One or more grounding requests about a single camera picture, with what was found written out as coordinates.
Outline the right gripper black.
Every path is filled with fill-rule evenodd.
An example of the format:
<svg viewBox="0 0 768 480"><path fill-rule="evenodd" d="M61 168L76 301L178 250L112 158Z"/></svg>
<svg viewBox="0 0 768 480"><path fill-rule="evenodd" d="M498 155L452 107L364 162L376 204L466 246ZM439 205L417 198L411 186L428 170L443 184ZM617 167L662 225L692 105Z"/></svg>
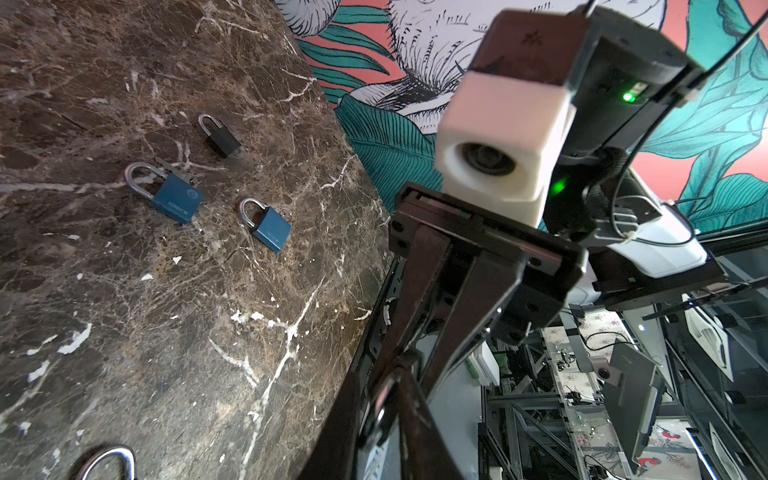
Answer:
<svg viewBox="0 0 768 480"><path fill-rule="evenodd" d="M389 246L405 269L368 389L414 333L437 321L441 332L420 380L427 398L475 341L495 336L517 345L547 326L588 259L579 245L414 183L397 194Z"/></svg>

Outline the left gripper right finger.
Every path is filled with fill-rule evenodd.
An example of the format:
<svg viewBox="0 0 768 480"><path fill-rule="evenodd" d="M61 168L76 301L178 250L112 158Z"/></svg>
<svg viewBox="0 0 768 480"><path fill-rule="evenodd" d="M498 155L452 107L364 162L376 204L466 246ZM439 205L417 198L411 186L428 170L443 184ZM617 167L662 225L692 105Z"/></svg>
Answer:
<svg viewBox="0 0 768 480"><path fill-rule="evenodd" d="M402 479L462 479L409 369L393 371Z"/></svg>

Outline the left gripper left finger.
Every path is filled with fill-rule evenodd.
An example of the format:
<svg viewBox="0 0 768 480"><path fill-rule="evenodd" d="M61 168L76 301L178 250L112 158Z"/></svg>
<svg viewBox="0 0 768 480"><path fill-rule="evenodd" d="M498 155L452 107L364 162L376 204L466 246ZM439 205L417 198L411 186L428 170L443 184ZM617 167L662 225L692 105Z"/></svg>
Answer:
<svg viewBox="0 0 768 480"><path fill-rule="evenodd" d="M360 381L354 372L348 372L298 479L352 478L360 412Z"/></svg>

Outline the dark grey padlock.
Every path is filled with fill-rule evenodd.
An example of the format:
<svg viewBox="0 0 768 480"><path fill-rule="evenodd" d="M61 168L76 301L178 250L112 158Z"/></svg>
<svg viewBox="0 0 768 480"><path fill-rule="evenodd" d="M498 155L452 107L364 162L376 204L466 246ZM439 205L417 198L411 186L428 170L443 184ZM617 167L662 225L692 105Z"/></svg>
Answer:
<svg viewBox="0 0 768 480"><path fill-rule="evenodd" d="M397 419L399 383L399 375L390 373L375 386L360 427L357 440L359 450L382 446L388 440Z"/></svg>

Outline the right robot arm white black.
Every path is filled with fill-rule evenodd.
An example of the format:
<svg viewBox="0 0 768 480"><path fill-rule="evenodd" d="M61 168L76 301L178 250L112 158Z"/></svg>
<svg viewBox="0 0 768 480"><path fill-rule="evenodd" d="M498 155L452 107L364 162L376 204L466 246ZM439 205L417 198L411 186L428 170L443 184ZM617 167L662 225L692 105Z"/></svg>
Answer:
<svg viewBox="0 0 768 480"><path fill-rule="evenodd" d="M438 123L499 1L392 1L390 37L401 77L356 99L378 112L383 137L357 153L385 205L414 182L442 184L434 166ZM621 190L647 183L674 198L711 250L749 247L767 235L767 38L733 58L761 1L689 1L686 50L714 67L701 97L671 113L643 145Z"/></svg>

